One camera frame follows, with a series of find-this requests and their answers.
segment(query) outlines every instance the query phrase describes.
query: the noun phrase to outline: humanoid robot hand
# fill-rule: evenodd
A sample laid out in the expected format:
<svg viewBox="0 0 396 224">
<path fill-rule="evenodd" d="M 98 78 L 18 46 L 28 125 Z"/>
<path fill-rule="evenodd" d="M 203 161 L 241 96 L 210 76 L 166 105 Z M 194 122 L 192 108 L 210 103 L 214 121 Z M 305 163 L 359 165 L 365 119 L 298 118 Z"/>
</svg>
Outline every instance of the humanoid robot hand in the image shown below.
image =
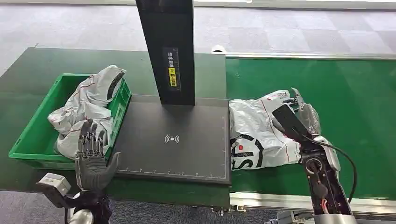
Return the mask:
<svg viewBox="0 0 396 224">
<path fill-rule="evenodd" d="M 298 103 L 298 119 L 301 121 L 301 123 L 303 123 L 303 125 L 308 129 L 311 134 L 320 135 L 322 130 L 320 127 L 318 113 L 311 104 L 304 102 L 303 97 L 297 89 L 291 89 L 294 91 L 294 95 Z"/>
<path fill-rule="evenodd" d="M 103 190 L 113 178 L 119 164 L 120 153 L 115 153 L 106 166 L 103 154 L 103 136 L 101 131 L 96 136 L 97 124 L 92 124 L 92 119 L 86 121 L 78 139 L 78 152 L 76 156 L 77 185 L 83 191 Z"/>
</svg>

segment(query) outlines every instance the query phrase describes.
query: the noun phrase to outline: gray carpet floor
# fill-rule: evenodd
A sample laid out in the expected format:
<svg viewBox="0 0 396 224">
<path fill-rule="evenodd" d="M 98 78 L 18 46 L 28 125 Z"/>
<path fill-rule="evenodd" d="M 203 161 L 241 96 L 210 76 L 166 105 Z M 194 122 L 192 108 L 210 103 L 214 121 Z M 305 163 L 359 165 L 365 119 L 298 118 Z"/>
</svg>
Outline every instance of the gray carpet floor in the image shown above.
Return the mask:
<svg viewBox="0 0 396 224">
<path fill-rule="evenodd" d="M 274 210 L 248 210 L 219 216 L 209 208 L 111 201 L 113 224 L 262 224 L 276 216 Z M 0 191 L 1 224 L 63 224 L 57 209 L 42 194 Z"/>
<path fill-rule="evenodd" d="M 396 13 L 195 8 L 195 50 L 396 53 Z M 146 51 L 134 6 L 0 5 L 0 76 L 27 47 Z M 114 224 L 261 224 L 275 211 L 219 217 L 207 208 L 112 201 Z M 0 224 L 63 223 L 43 195 L 0 191 Z"/>
</svg>

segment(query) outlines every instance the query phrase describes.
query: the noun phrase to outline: robotic hand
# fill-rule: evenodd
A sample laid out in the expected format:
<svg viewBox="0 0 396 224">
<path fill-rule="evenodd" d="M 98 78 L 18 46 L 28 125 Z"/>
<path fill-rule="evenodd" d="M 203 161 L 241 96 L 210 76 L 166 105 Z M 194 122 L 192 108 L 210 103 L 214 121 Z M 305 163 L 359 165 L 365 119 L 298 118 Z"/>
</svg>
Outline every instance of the robotic hand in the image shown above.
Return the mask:
<svg viewBox="0 0 396 224">
<path fill-rule="evenodd" d="M 296 96 L 293 102 L 287 102 L 273 111 L 276 118 L 273 123 L 287 137 L 301 145 L 299 163 L 309 183 L 315 223 L 355 224 L 349 202 L 356 188 L 356 167 L 346 153 L 320 135 L 318 114 L 310 104 L 304 102 L 298 90 L 293 91 Z M 354 185 L 349 200 L 338 180 L 341 168 L 335 150 L 347 157 L 354 168 Z"/>
<path fill-rule="evenodd" d="M 97 124 L 92 123 L 89 119 L 83 124 L 78 139 L 76 179 L 82 191 L 69 198 L 66 194 L 71 187 L 66 178 L 52 173 L 47 173 L 37 183 L 57 208 L 65 208 L 65 224 L 108 224 L 112 214 L 109 199 L 103 190 L 117 171 L 120 153 L 115 153 L 106 166 L 104 132 L 96 136 Z M 68 209 L 73 211 L 70 221 L 67 218 Z"/>
<path fill-rule="evenodd" d="M 120 153 L 115 153 L 111 162 L 107 162 L 103 155 L 104 131 L 96 136 L 97 124 L 92 119 L 86 121 L 78 139 L 76 160 L 77 185 L 82 191 L 102 191 L 111 181 L 119 163 Z"/>
</svg>

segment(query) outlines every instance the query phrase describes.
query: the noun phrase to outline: white plastic bag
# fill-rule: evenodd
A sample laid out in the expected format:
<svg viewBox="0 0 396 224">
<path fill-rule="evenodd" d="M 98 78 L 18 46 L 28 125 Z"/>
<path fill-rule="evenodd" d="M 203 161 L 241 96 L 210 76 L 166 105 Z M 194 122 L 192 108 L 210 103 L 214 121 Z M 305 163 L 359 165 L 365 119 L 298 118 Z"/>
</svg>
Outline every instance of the white plastic bag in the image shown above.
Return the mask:
<svg viewBox="0 0 396 224">
<path fill-rule="evenodd" d="M 272 123 L 272 112 L 290 100 L 286 90 L 260 99 L 230 101 L 232 170 L 260 169 L 297 163 L 300 144 Z"/>
<path fill-rule="evenodd" d="M 98 124 L 97 135 L 100 131 L 105 131 L 103 142 L 109 142 L 113 118 L 106 106 L 117 93 L 125 72 L 110 65 L 98 74 L 90 75 L 78 85 L 64 107 L 48 115 L 48 121 L 60 133 L 55 148 L 57 153 L 75 159 L 80 129 L 87 119 L 93 119 Z M 104 153 L 108 148 L 108 144 L 103 146 Z"/>
</svg>

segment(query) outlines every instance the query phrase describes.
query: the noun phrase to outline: black vertical stand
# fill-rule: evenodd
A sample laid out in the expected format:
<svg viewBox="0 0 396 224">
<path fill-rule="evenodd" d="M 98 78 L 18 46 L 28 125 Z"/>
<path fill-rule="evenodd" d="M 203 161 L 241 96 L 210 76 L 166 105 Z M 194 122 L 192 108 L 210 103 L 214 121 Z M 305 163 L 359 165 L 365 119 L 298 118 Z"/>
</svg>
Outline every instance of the black vertical stand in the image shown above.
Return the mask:
<svg viewBox="0 0 396 224">
<path fill-rule="evenodd" d="M 136 0 L 162 104 L 195 105 L 193 0 Z"/>
</svg>

